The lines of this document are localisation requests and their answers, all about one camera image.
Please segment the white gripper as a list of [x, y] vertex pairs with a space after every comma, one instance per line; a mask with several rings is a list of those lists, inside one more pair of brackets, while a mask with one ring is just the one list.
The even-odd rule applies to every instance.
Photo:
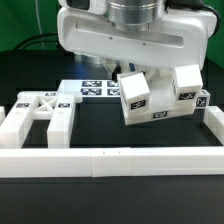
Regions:
[[57, 18], [65, 50], [108, 58], [105, 68], [111, 80], [122, 71], [119, 61], [150, 66], [143, 72], [148, 86], [158, 68], [202, 66], [216, 23], [211, 12], [175, 9], [141, 32], [120, 31], [104, 17], [76, 9], [62, 8]]

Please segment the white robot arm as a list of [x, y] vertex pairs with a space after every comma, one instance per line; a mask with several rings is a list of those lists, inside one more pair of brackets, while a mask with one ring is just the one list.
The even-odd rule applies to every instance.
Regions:
[[220, 17], [203, 0], [59, 0], [59, 43], [76, 54], [173, 69], [204, 65]]

